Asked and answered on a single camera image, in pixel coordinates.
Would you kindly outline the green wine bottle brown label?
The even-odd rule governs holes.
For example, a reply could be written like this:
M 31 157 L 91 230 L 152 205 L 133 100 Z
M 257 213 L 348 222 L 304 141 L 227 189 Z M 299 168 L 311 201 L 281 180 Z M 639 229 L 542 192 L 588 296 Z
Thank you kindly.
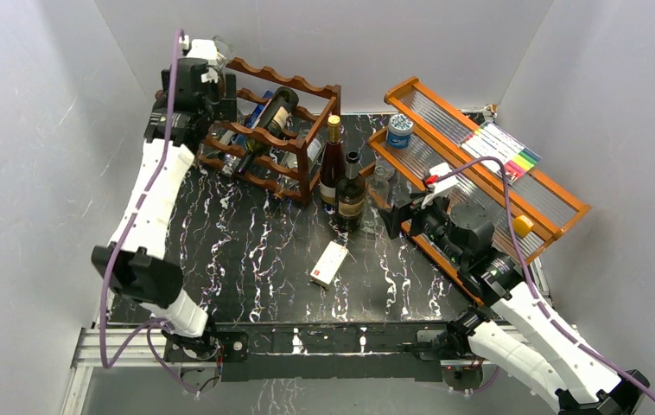
M 360 154 L 346 155 L 344 175 L 336 183 L 336 223 L 341 232 L 360 228 L 366 198 L 365 178 L 359 172 Z

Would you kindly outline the clear glass bottle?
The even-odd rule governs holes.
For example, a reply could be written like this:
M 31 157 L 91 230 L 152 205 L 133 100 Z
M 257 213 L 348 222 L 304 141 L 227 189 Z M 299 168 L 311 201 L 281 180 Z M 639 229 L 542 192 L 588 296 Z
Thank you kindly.
M 374 164 L 373 172 L 366 177 L 362 230 L 369 236 L 378 237 L 383 231 L 384 222 L 379 211 L 387 206 L 391 188 L 390 180 L 394 173 L 393 166 L 384 158 L 379 158 Z

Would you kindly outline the clear bottle gold label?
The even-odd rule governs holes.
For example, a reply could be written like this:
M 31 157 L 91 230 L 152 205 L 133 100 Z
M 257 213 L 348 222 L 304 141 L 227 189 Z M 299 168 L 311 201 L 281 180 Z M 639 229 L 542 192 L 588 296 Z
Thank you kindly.
M 219 35 L 213 36 L 212 41 L 217 52 L 216 67 L 219 71 L 223 71 L 226 65 L 234 58 L 234 48 L 230 42 Z

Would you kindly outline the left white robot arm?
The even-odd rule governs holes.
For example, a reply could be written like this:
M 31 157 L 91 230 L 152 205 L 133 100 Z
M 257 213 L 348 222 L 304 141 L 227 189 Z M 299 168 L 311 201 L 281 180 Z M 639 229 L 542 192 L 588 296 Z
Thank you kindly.
M 237 117 L 235 77 L 215 61 L 181 57 L 161 72 L 162 90 L 147 120 L 135 185 L 122 220 L 91 261 L 109 293 L 148 310 L 163 335 L 195 359 L 219 349 L 213 319 L 184 289 L 181 267 L 165 258 L 169 220 L 181 184 L 214 123 Z

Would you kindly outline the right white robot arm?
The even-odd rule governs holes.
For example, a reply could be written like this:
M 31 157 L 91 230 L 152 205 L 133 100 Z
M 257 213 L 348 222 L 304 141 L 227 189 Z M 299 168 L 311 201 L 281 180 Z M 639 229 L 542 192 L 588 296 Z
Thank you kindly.
M 617 371 L 541 297 L 534 297 L 516 261 L 493 246 L 495 227 L 475 203 L 450 207 L 444 198 L 420 200 L 379 212 L 392 238 L 410 223 L 456 269 L 461 286 L 482 302 L 469 306 L 444 330 L 424 330 L 402 348 L 425 360 L 473 354 L 525 384 L 559 414 L 633 414 L 650 384 L 638 370 Z

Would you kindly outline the dark red wine bottle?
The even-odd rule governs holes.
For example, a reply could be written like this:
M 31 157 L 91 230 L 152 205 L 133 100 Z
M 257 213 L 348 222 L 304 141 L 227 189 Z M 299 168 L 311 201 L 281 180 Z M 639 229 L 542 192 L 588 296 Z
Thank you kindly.
M 338 115 L 331 115 L 327 119 L 327 143 L 323 151 L 320 171 L 320 194 L 324 204 L 335 204 L 336 184 L 344 175 L 345 169 L 341 119 Z

